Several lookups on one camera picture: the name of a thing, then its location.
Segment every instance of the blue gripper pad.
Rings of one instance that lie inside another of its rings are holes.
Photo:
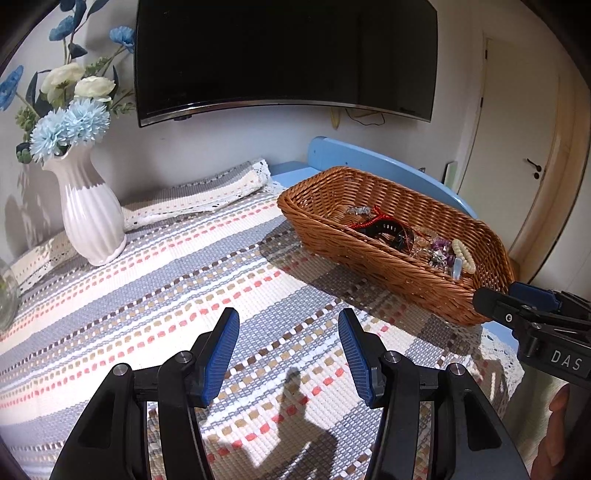
[[[509,286],[509,295],[533,305],[541,312],[552,313],[560,310],[560,302],[550,290],[516,281]]]
[[[339,313],[339,337],[357,394],[368,407],[376,408],[385,387],[379,364],[384,345],[377,335],[363,331],[353,309]]]
[[[201,393],[204,405],[209,405],[220,393],[239,331],[238,312],[233,308],[225,308],[197,360],[204,368]]]

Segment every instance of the blue bed frame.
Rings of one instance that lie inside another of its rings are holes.
[[[331,167],[348,166],[367,171],[379,177],[395,181],[415,192],[445,203],[477,218],[476,213],[458,195],[444,184],[415,168],[380,155],[366,148],[357,147],[327,137],[316,137],[308,147],[308,163],[288,162],[271,167],[274,179],[284,186],[296,184]]]

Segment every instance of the human hand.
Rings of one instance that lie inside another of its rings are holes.
[[[538,447],[538,456],[531,467],[531,480],[552,480],[558,469],[557,465],[564,457],[565,435],[564,414],[569,402],[570,386],[563,386],[550,402],[552,412],[548,420],[546,436]]]

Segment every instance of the door handle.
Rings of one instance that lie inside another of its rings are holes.
[[[525,161],[535,167],[536,171],[542,171],[542,167],[537,163],[533,163],[529,158],[526,158]]]

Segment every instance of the black tv screen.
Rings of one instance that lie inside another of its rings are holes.
[[[140,126],[247,105],[340,105],[429,121],[428,0],[139,0]]]

